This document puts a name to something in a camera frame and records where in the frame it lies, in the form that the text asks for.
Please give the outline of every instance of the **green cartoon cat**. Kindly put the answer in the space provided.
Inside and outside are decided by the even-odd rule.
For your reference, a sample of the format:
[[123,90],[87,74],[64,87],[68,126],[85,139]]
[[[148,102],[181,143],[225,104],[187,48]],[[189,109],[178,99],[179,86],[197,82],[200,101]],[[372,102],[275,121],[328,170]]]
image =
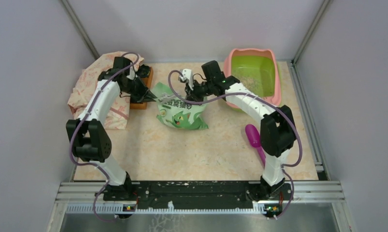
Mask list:
[[165,120],[166,122],[172,124],[176,128],[184,128],[188,130],[197,130],[197,129],[207,129],[208,126],[202,122],[201,118],[198,118],[198,116],[201,114],[201,112],[197,112],[194,114],[194,122],[189,122],[189,117],[191,116],[191,113],[184,114],[183,111],[177,113],[176,115],[172,116],[172,120]]

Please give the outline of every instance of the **green plastic bag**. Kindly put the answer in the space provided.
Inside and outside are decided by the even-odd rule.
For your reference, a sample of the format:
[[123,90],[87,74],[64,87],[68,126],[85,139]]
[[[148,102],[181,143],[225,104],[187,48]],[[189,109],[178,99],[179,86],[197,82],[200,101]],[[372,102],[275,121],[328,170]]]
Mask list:
[[[151,92],[157,97],[164,95],[175,96],[170,87],[161,82],[156,84]],[[157,105],[159,109],[157,118],[164,125],[186,130],[208,129],[208,125],[200,117],[205,110],[206,104],[192,105],[181,101],[177,97],[171,97],[162,102],[157,102]]]

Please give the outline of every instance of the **bag of cat litter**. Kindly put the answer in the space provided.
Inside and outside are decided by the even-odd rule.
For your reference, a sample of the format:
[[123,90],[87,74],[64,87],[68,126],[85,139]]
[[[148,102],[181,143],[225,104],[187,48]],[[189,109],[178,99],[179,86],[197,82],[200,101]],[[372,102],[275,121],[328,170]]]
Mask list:
[[208,129],[208,125],[200,117],[205,110],[206,104],[187,104],[173,95],[169,86],[159,82],[151,90],[156,96],[163,97],[162,102],[157,102],[159,115],[157,118],[163,124],[178,129],[203,130]]

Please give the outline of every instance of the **gray floor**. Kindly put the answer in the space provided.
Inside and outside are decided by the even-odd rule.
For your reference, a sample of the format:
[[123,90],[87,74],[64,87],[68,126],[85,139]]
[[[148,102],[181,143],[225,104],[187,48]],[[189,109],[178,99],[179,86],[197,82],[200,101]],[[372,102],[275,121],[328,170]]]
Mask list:
[[114,223],[93,214],[67,214],[62,232],[336,232],[330,204],[294,203],[278,221],[262,215],[133,215]]

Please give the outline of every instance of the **white wall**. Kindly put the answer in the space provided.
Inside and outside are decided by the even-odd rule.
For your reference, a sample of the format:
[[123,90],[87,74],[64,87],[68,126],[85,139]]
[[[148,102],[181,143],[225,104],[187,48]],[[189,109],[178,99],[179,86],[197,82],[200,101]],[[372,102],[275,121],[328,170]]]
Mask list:
[[0,0],[0,231],[45,231],[69,177],[66,105],[93,61],[58,1]]
[[224,60],[233,48],[291,59],[323,0],[70,0],[99,53],[147,61]]
[[297,68],[358,231],[388,231],[388,0],[334,1]]

